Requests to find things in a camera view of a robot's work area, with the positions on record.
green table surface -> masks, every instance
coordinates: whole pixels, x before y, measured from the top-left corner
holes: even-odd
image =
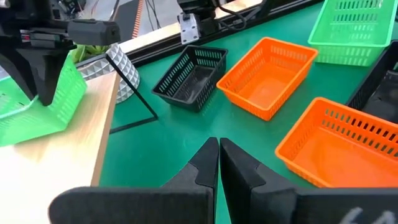
[[[308,45],[307,40],[322,4],[206,44],[229,50],[227,70],[263,37]],[[393,37],[398,38],[398,29]],[[110,135],[102,170],[101,186],[160,187],[172,178],[210,136],[230,138],[259,161],[303,187],[313,187],[289,171],[276,158],[275,148],[317,96],[346,103],[369,67],[314,63],[308,77],[271,121],[263,121],[233,105],[215,90],[200,113],[170,106],[150,91],[178,55],[139,68],[140,93],[152,105],[159,120]],[[117,105],[113,126],[127,124],[150,113],[136,96]],[[219,179],[218,224],[230,223]]]

black bin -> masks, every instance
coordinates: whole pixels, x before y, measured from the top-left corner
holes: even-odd
[[[398,123],[398,40],[381,54],[346,105]]]
[[[228,50],[188,45],[152,90],[171,105],[199,112],[225,74]]]

green basket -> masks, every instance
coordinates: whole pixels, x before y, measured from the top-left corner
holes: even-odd
[[[316,62],[370,66],[391,42],[398,0],[326,0],[308,43]]]
[[[63,131],[83,98],[87,85],[67,57],[50,106],[36,96],[30,101],[11,77],[0,80],[0,146]]]

orange plastic basket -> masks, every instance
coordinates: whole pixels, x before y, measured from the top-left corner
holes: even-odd
[[[318,187],[398,187],[398,125],[315,98],[276,149]]]
[[[265,37],[218,83],[237,106],[269,121],[307,76],[318,51]]]

basket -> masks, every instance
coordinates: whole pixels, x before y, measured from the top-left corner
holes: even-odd
[[[316,62],[370,66],[390,44],[398,0],[326,0],[308,43]]]
[[[30,101],[11,77],[0,80],[0,146],[16,144],[67,128],[87,85],[67,57],[50,106]]]
[[[228,50],[188,45],[152,92],[171,105],[199,112],[225,74]]]
[[[261,39],[218,83],[237,106],[269,121],[307,76],[317,50]]]
[[[380,56],[347,105],[398,124],[398,41]]]
[[[318,187],[398,187],[398,125],[315,98],[276,149]]]

